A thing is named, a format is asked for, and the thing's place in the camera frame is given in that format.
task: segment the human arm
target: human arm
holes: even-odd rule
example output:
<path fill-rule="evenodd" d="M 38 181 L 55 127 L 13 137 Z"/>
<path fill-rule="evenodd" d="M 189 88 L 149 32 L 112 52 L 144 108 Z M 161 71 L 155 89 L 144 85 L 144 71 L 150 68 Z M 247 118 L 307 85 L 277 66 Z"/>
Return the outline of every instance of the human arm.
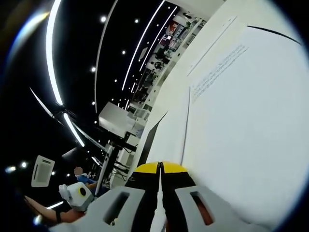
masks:
<path fill-rule="evenodd" d="M 35 200 L 31 199 L 30 197 L 25 196 L 27 203 L 35 209 L 37 214 L 41 214 L 44 218 L 50 220 L 53 223 L 57 223 L 57 216 L 56 211 L 53 209 L 47 209 L 45 206 L 39 204 Z M 84 215 L 83 212 L 77 212 L 73 209 L 69 210 L 68 212 L 61 212 L 60 218 L 61 222 L 74 222 L 77 219 L 81 218 Z"/>
<path fill-rule="evenodd" d="M 92 183 L 92 184 L 86 184 L 87 188 L 89 188 L 90 190 L 95 190 L 96 187 L 97 187 L 97 183 L 98 182 L 95 182 L 95 183 Z"/>

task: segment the blue shirt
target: blue shirt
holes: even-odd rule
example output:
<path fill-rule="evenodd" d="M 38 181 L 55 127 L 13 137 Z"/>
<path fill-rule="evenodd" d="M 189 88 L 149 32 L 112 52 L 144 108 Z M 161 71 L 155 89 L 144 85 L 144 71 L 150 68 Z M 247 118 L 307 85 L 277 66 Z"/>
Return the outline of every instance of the blue shirt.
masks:
<path fill-rule="evenodd" d="M 83 174 L 82 175 L 77 175 L 76 178 L 77 178 L 77 180 L 79 182 L 82 182 L 84 184 L 93 184 L 93 183 L 95 183 L 94 180 L 89 179 L 87 176 L 84 176 Z"/>

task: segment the metal pole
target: metal pole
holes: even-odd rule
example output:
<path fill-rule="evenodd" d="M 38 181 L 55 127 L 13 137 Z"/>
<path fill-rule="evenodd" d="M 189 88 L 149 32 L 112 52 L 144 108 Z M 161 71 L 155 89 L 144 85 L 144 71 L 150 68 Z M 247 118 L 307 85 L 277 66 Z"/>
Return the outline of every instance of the metal pole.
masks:
<path fill-rule="evenodd" d="M 105 148 L 106 148 L 107 154 L 106 154 L 105 159 L 103 161 L 103 166 L 101 168 L 100 176 L 98 177 L 98 183 L 97 183 L 97 187 L 96 187 L 95 197 L 98 195 L 98 192 L 101 188 L 103 176 L 104 176 L 108 161 L 110 159 L 110 156 L 112 154 L 112 151 L 114 149 L 114 147 L 110 144 L 106 144 Z"/>

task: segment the white panel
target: white panel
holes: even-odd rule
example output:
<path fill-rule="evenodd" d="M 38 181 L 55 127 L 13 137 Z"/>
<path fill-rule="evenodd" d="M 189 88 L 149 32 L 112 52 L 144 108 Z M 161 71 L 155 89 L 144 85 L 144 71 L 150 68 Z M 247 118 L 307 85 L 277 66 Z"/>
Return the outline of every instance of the white panel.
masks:
<path fill-rule="evenodd" d="M 50 176 L 52 174 L 55 161 L 38 156 L 32 173 L 32 187 L 47 187 L 49 185 Z"/>
<path fill-rule="evenodd" d="M 183 165 L 246 221 L 274 228 L 309 170 L 309 69 L 303 48 L 247 28 L 191 85 Z"/>

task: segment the black strap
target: black strap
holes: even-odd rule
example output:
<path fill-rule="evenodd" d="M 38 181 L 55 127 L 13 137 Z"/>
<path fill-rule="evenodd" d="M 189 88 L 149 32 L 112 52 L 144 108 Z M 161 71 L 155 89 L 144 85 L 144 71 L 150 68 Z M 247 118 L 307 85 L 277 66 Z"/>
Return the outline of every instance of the black strap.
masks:
<path fill-rule="evenodd" d="M 61 223 L 61 216 L 60 216 L 60 211 L 56 211 L 56 218 L 57 218 L 57 223 Z"/>

